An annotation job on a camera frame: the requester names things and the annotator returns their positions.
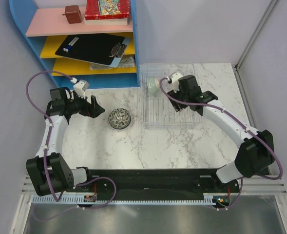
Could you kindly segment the floral pink outside bowl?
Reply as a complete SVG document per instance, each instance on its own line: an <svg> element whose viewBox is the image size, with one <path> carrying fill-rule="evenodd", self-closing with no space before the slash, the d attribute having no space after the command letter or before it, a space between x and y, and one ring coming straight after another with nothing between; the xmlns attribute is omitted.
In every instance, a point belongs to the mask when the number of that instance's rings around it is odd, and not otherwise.
<svg viewBox="0 0 287 234"><path fill-rule="evenodd" d="M123 130L131 123L131 114L124 108L112 110L108 117L109 125L116 130Z"/></svg>

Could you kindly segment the pale green bowl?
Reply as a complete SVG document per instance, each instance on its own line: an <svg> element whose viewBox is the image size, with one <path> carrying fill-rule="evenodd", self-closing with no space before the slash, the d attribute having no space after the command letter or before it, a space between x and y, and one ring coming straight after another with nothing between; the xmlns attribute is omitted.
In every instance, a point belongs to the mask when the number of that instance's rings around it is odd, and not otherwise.
<svg viewBox="0 0 287 234"><path fill-rule="evenodd" d="M159 94L160 92L159 81L160 81L160 78L154 77L154 76L148 76L146 78L146 86L147 86L149 97L155 97Z"/></svg>

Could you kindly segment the white wire dish rack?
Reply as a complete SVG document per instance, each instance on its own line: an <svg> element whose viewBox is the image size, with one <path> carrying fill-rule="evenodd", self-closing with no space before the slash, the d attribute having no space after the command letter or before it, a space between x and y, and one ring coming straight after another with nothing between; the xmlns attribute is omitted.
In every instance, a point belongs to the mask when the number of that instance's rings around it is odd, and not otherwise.
<svg viewBox="0 0 287 234"><path fill-rule="evenodd" d="M189 108L176 112L170 100L160 90L155 97L148 96L146 78L154 76L165 78L174 72L180 72L183 76L194 75L192 64L165 64L145 63L140 65L140 114L141 121L146 128L189 127L193 128L201 122L202 117Z"/></svg>

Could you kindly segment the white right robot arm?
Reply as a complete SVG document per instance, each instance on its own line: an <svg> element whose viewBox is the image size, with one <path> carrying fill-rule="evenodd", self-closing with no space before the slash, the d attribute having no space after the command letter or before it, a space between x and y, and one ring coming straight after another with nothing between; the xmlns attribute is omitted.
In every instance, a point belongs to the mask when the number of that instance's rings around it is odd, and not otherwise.
<svg viewBox="0 0 287 234"><path fill-rule="evenodd" d="M235 160L219 168L210 180L214 191L223 191L232 180L251 178L275 162L272 134L242 123L214 93L203 92L194 75L173 74L161 79L159 85L164 82L172 86L172 90L164 94L176 112L185 108L197 112L217 125L238 148Z"/></svg>

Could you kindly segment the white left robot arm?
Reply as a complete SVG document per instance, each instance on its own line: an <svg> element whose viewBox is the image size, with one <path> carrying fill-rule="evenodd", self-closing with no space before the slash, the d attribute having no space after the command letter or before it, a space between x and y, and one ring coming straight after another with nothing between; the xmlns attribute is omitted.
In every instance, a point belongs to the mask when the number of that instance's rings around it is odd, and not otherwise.
<svg viewBox="0 0 287 234"><path fill-rule="evenodd" d="M26 169L38 196L55 195L74 188L84 192L94 187L94 179L87 175L86 167L71 169L61 155L63 139L70 118L74 114L96 118L104 113L95 96L85 96L86 87L78 83L74 90L61 87L50 90L45 118L45 132L41 146Z"/></svg>

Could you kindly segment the blue shelf unit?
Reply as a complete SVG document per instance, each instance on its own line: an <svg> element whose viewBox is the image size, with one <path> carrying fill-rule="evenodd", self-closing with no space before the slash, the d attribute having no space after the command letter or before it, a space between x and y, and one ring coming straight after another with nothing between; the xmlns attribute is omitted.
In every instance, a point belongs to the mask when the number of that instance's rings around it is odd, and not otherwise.
<svg viewBox="0 0 287 234"><path fill-rule="evenodd" d="M74 76L89 82L91 88L138 87L139 61L137 50L136 20L127 26L85 25L83 22L69 24L64 7L39 8L32 0L9 1L12 17L35 53L44 70L54 71L49 77L58 87L71 88L71 82L65 75ZM134 56L135 66L131 68L112 68L91 70L90 63L66 58L55 54L68 36L81 37L108 33L130 39L125 56Z"/></svg>

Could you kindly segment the patterned paper booklet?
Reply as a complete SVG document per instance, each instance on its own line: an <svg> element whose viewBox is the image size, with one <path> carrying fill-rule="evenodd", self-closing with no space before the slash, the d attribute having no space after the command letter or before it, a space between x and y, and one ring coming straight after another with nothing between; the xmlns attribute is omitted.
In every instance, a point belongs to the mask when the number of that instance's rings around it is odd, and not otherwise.
<svg viewBox="0 0 287 234"><path fill-rule="evenodd" d="M126 55L123 56L120 63L116 68L132 68L135 67L135 56L134 55ZM113 67L90 63L89 69L92 70L110 70Z"/></svg>

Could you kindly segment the black clipboard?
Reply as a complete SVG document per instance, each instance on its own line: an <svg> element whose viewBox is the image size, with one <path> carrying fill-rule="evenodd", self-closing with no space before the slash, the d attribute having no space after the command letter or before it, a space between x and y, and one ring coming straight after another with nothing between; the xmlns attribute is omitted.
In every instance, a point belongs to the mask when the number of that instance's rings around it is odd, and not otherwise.
<svg viewBox="0 0 287 234"><path fill-rule="evenodd" d="M64 52L63 48L75 37L79 37L79 40L68 52ZM116 68L130 42L130 37L111 34L68 35L55 51L55 54L69 59Z"/></svg>

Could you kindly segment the white blue marker pen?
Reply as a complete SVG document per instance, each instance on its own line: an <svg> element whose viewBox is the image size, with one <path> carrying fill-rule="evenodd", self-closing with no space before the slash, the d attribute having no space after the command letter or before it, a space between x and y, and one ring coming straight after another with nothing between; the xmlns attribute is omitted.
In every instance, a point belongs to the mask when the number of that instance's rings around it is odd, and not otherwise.
<svg viewBox="0 0 287 234"><path fill-rule="evenodd" d="M66 47L63 48L63 51L68 52L78 40L79 37L75 37L74 39L72 39L72 41Z"/></svg>

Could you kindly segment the white book under red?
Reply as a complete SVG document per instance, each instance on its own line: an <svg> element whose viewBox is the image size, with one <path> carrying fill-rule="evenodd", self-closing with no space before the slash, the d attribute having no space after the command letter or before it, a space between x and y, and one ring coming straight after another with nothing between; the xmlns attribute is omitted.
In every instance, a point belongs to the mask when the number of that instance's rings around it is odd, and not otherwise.
<svg viewBox="0 0 287 234"><path fill-rule="evenodd" d="M122 19L91 19L83 20L85 25L97 25L97 26L127 26L129 24L129 18Z"/></svg>

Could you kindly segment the brown wooden cube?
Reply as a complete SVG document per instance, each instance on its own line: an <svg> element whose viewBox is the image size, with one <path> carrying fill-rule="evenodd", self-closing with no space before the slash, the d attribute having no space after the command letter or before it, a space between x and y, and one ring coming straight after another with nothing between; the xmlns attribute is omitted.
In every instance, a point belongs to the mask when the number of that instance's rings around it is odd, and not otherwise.
<svg viewBox="0 0 287 234"><path fill-rule="evenodd" d="M66 17L69 24L81 23L82 16L78 5L65 6L63 16Z"/></svg>

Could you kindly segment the red patterned book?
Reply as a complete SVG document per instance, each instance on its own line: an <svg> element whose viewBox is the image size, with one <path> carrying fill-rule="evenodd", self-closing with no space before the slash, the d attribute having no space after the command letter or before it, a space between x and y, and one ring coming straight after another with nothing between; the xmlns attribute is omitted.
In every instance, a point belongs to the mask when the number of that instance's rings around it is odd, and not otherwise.
<svg viewBox="0 0 287 234"><path fill-rule="evenodd" d="M129 15L129 0L87 0L86 3L86 20L124 19Z"/></svg>

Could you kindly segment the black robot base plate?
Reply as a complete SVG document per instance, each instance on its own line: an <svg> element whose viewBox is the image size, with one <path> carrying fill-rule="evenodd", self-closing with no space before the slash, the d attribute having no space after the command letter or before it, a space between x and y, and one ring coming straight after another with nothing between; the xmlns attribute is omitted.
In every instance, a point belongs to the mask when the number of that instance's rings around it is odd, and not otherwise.
<svg viewBox="0 0 287 234"><path fill-rule="evenodd" d="M223 184L217 181L216 169L88 169L87 182L95 182L100 196L113 194L118 198L152 196L163 199L169 194L198 195L201 193L239 192L237 180Z"/></svg>

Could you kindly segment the aluminium corner frame post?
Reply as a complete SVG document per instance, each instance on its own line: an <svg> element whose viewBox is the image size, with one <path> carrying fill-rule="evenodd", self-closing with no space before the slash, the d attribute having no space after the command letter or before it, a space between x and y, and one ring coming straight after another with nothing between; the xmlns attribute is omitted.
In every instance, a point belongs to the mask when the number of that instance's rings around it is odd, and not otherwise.
<svg viewBox="0 0 287 234"><path fill-rule="evenodd" d="M271 17L272 13L274 12L275 8L279 4L279 0L271 0L266 7L263 15L261 16L255 30L253 31L247 45L245 46L238 62L234 65L235 71L238 71L241 66L243 65L246 57L248 56L250 50L252 49L253 45L255 44L256 40L258 39L259 35L261 34L264 26L268 22L269 18Z"/></svg>

